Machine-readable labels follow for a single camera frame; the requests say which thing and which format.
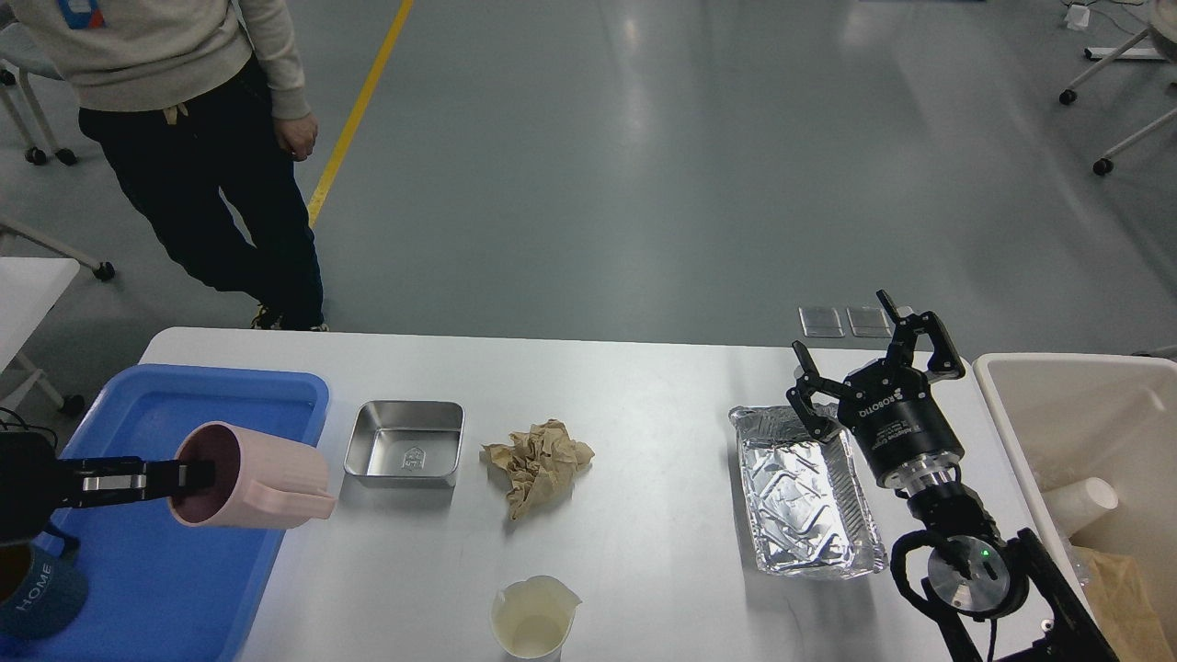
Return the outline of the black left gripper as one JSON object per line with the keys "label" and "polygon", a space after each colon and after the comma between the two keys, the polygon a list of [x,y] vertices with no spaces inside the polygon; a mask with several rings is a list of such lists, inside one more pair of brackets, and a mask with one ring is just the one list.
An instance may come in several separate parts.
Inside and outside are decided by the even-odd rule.
{"label": "black left gripper", "polygon": [[58,508],[121,507],[214,486],[215,462],[125,456],[58,461],[35,432],[1,433],[1,545],[32,541]]}

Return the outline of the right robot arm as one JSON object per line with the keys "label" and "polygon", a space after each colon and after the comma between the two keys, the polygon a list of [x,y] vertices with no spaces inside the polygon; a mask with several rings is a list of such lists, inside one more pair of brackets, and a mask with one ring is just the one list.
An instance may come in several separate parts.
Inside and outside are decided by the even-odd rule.
{"label": "right robot arm", "polygon": [[1113,647],[1037,532],[1000,536],[979,495],[962,481],[966,449],[932,388],[962,380],[966,366],[938,315],[904,315],[886,291],[877,298],[895,323],[886,355],[829,380],[806,345],[794,342],[800,376],[786,398],[812,439],[847,430],[877,484],[905,499],[923,523],[892,547],[887,567],[897,590],[935,621],[955,661],[980,658],[965,618],[996,627],[1031,590],[1052,616],[1037,641],[1011,654],[1013,661],[1113,661]]}

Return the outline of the person's hand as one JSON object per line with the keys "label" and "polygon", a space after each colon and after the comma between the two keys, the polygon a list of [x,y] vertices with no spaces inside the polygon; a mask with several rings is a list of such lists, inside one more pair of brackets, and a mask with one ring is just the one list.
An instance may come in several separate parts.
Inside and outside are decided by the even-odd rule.
{"label": "person's hand", "polygon": [[273,131],[282,154],[293,163],[306,163],[318,143],[319,123],[314,113],[295,119],[273,118]]}

